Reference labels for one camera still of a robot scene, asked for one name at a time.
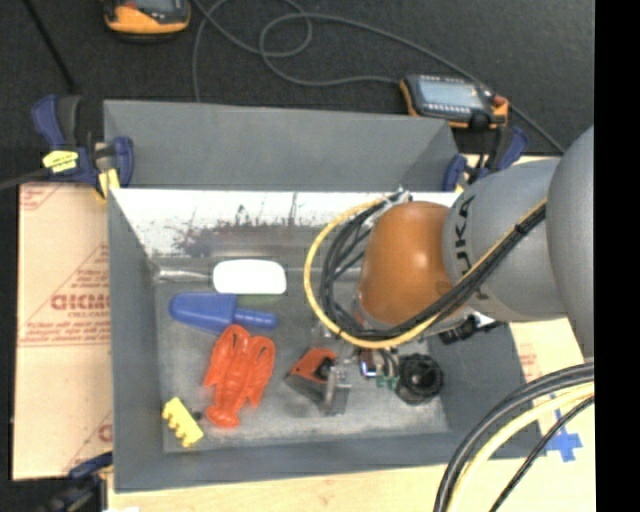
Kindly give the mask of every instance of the blue plastic tool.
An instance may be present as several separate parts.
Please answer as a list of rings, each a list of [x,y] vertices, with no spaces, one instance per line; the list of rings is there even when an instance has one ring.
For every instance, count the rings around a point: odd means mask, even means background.
[[[174,295],[169,313],[178,322],[207,332],[222,332],[231,324],[273,329],[278,317],[273,313],[238,308],[236,295],[213,292],[185,292]]]
[[[78,154],[73,167],[62,172],[50,172],[51,181],[79,181],[94,186],[101,191],[99,175],[101,171],[92,162],[98,155],[90,155],[89,149],[76,143],[75,117],[80,97],[59,98],[49,95],[38,101],[31,109],[31,118],[36,131],[47,141],[49,148],[72,149]],[[128,137],[116,137],[106,149],[98,153],[113,155],[120,185],[126,187],[133,175],[133,143]]]

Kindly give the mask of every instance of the orange object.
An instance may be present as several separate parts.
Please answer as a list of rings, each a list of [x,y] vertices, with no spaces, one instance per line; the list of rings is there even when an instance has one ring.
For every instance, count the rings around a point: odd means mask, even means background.
[[[336,353],[328,348],[311,349],[293,365],[289,375],[297,375],[306,380],[326,384],[327,375],[323,373],[323,363],[327,360],[333,362],[336,357]]]
[[[190,12],[184,21],[160,22],[140,11],[135,2],[116,6],[114,16],[105,16],[111,30],[132,35],[170,35],[184,30],[189,24]]]
[[[276,348],[269,338],[253,336],[239,325],[225,329],[213,348],[204,386],[216,386],[215,405],[205,414],[226,428],[240,424],[238,411],[249,399],[257,407],[262,399],[275,360]]]
[[[378,322],[408,320],[448,292],[442,229],[449,208],[426,201],[394,206],[376,223],[362,264],[358,295]]]

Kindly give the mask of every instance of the handheld device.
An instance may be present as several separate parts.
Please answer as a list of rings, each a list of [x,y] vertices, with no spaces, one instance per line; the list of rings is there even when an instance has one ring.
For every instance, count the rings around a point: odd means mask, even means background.
[[[133,41],[160,41],[184,30],[191,8],[187,0],[103,0],[104,21]]]
[[[480,84],[440,75],[405,76],[400,89],[413,116],[447,119],[453,128],[495,129],[507,124],[509,102]]]

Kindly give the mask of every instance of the yellow toy piece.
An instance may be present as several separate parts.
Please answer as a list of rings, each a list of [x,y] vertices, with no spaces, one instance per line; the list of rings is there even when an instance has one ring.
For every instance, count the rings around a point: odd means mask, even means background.
[[[164,404],[162,417],[169,422],[169,428],[175,431],[185,448],[193,446],[204,437],[204,432],[178,397]]]

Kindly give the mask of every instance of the yellow cable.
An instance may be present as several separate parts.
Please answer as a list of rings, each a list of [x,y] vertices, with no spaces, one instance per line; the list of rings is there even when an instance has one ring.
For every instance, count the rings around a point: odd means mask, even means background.
[[[316,253],[318,252],[320,245],[322,244],[324,239],[329,235],[331,231],[333,231],[338,225],[342,224],[345,220],[347,220],[352,215],[355,215],[363,210],[366,210],[367,208],[371,208],[372,206],[375,206],[377,204],[380,204],[385,200],[386,200],[385,198],[379,198],[379,199],[374,199],[372,201],[367,201],[366,203],[362,203],[358,206],[354,206],[349,210],[345,211],[344,213],[340,214],[331,222],[329,222],[329,224],[327,224],[324,227],[324,229],[320,231],[318,236],[315,238],[315,240],[311,244],[311,247],[309,247],[309,252],[307,254],[307,258],[304,263],[304,272],[303,272],[304,292],[305,292],[305,295],[307,296],[307,300],[309,301],[309,306],[311,307],[315,315],[318,317],[318,319],[327,327],[327,329],[329,329],[333,334],[340,336],[343,340],[348,341],[349,343],[352,343],[359,347],[369,348],[369,349],[389,348],[389,347],[401,345],[402,343],[406,343],[412,340],[413,338],[415,338],[416,336],[418,336],[422,331],[424,331],[427,327],[433,324],[437,318],[437,315],[434,315],[428,318],[422,323],[417,324],[414,328],[394,338],[388,338],[380,341],[363,340],[361,338],[357,338],[356,336],[352,336],[351,334],[344,332],[339,325],[333,322],[325,314],[325,312],[322,310],[322,308],[318,304],[318,301],[316,300],[315,295],[313,293],[313,286],[311,284],[311,268],[313,265],[313,260],[315,259]],[[543,199],[542,201],[540,201],[540,203],[538,203],[534,208],[532,208],[529,212],[527,212],[518,221],[518,224],[521,223],[524,219],[526,219],[533,211],[540,208],[543,204],[546,204],[546,201],[547,201],[546,199]],[[509,230],[493,247],[491,247],[482,256],[482,258],[480,258],[475,263],[475,265],[473,265],[469,269],[469,271],[458,280],[458,282],[456,283],[456,286],[464,282],[464,280],[467,279],[467,276],[469,276],[477,267],[479,267],[487,259],[487,257],[495,250],[495,248],[498,245],[500,245],[514,231],[515,231],[515,228],[512,228],[511,230]]]
[[[581,384],[576,386],[566,393],[553,398],[547,402],[543,402],[532,409],[524,412],[520,416],[516,417],[510,423],[502,427],[496,432],[484,445],[478,450],[475,456],[464,467],[458,478],[458,482],[451,494],[451,500],[446,511],[454,512],[460,505],[460,496],[464,492],[464,489],[468,482],[471,480],[473,474],[477,471],[478,467],[489,460],[495,451],[500,448],[505,442],[507,442],[514,434],[522,430],[524,427],[540,419],[549,412],[565,407],[575,402],[585,400],[594,395],[594,383],[589,382],[587,384]]]

